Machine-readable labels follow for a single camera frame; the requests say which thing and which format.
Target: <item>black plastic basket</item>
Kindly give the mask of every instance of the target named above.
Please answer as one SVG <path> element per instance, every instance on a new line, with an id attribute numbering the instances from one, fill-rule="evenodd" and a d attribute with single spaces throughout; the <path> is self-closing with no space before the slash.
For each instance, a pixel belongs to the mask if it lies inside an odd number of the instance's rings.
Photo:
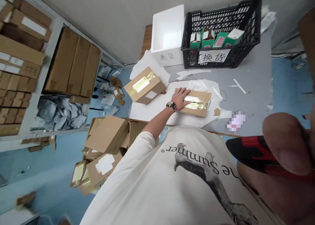
<path id="1" fill-rule="evenodd" d="M 238 5 L 215 11 L 188 12 L 186 14 L 181 50 L 184 67 L 188 68 L 237 68 L 252 48 L 260 43 L 262 0 L 246 0 Z M 190 35 L 200 33 L 204 26 L 219 32 L 231 32 L 234 28 L 245 31 L 239 44 L 221 48 L 190 48 Z M 225 61 L 199 64 L 199 52 L 230 49 Z"/>

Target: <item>blue floor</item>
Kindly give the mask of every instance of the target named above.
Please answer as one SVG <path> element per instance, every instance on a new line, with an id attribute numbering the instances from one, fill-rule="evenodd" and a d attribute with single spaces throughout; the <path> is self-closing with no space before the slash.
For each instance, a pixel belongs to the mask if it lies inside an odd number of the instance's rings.
<path id="1" fill-rule="evenodd" d="M 310 66 L 293 69 L 291 62 L 283 58 L 272 60 L 272 69 L 273 111 L 288 112 L 309 128 L 309 121 L 304 120 L 302 115 L 310 113 L 313 99 L 311 95 L 301 94 L 312 91 Z M 129 82 L 129 75 L 130 71 L 123 70 L 118 76 L 123 85 Z M 132 101 L 124 93 L 124 106 L 119 105 L 118 100 L 114 102 L 115 106 L 120 107 L 115 115 L 117 117 L 128 117 L 129 114 Z M 100 108 L 100 101 L 101 98 L 92 100 L 91 107 Z M 90 110 L 88 122 L 92 117 L 103 117 L 103 111 Z M 9 185 L 0 188 L 0 214 L 12 209 L 15 198 L 20 194 L 36 191 L 35 210 L 50 216 L 54 224 L 57 224 L 62 214 L 66 214 L 73 224 L 78 225 L 94 197 L 83 197 L 78 189 L 69 186 L 73 166 L 82 160 L 81 150 L 86 136 L 86 132 L 58 136 L 56 151 L 48 146 L 34 153 L 29 153 L 27 149 L 0 153 L 0 173 L 9 181 Z M 49 224 L 48 219 L 42 218 L 39 224 Z"/>

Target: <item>white wall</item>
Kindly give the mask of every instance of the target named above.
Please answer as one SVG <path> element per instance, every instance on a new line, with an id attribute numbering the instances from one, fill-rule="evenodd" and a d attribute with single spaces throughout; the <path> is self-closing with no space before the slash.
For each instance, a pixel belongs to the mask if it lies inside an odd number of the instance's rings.
<path id="1" fill-rule="evenodd" d="M 211 11 L 241 0 L 44 0 L 121 61 L 140 58 L 144 29 L 153 14 L 184 4 L 185 11 Z M 315 0 L 263 0 L 277 12 L 273 45 L 296 27 Z"/>

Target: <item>metal shelf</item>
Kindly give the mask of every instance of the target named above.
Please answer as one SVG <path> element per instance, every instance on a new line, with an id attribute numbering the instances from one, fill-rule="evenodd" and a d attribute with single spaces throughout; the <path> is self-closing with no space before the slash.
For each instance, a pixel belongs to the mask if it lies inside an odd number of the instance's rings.
<path id="1" fill-rule="evenodd" d="M 52 18 L 52 25 L 50 29 L 52 30 L 52 34 L 50 37 L 49 42 L 45 45 L 46 51 L 45 51 L 45 60 L 42 65 L 41 72 L 39 74 L 36 90 L 34 93 L 32 93 L 32 97 L 30 100 L 30 105 L 26 109 L 25 116 L 23 119 L 23 122 L 21 124 L 20 132 L 18 135 L 15 136 L 4 136 L 0 137 L 0 152 L 2 151 L 8 151 L 13 149 L 19 149 L 19 148 L 26 148 L 30 147 L 31 145 L 25 144 L 21 145 L 22 139 L 28 139 L 28 138 L 36 138 L 36 137 L 45 137 L 45 136 L 52 136 L 52 135 L 62 135 L 62 134 L 72 134 L 80 131 L 86 131 L 86 124 L 83 124 L 79 129 L 72 129 L 72 130 L 64 130 L 64 131 L 30 131 L 33 123 L 34 118 L 37 113 L 37 105 L 40 99 L 40 96 L 42 95 L 42 90 L 44 88 L 45 80 L 48 74 L 48 70 L 52 61 L 53 54 L 55 52 L 57 42 L 60 36 L 60 32 L 63 26 L 69 27 L 71 30 L 79 34 L 80 36 L 87 39 L 89 42 L 94 44 L 96 47 L 98 47 L 102 54 L 101 57 L 107 57 L 109 60 L 112 60 L 112 63 L 116 64 L 117 66 L 125 67 L 120 61 L 118 61 L 115 57 L 113 57 L 110 53 L 105 51 L 102 47 L 100 47 L 98 44 L 96 44 L 93 40 L 91 40 L 89 37 L 87 37 L 85 34 L 83 34 L 80 30 L 78 30 L 75 26 L 73 26 L 70 22 L 65 20 L 62 16 L 60 16 L 57 12 L 55 12 L 52 8 L 47 6 L 42 0 L 26 0 L 29 3 L 31 3 L 33 6 L 41 10 L 43 13 L 48 15 L 50 18 Z M 89 111 L 89 104 L 85 104 L 83 106 L 83 112 L 84 115 L 88 115 Z"/>

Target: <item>wristwatch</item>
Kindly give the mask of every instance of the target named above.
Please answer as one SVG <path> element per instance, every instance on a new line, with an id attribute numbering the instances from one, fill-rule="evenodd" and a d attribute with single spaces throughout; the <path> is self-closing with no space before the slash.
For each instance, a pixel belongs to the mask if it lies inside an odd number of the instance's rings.
<path id="1" fill-rule="evenodd" d="M 177 111 L 177 105 L 176 105 L 174 102 L 168 102 L 168 103 L 166 104 L 166 106 L 173 108 L 173 109 L 174 109 L 174 112 Z"/>

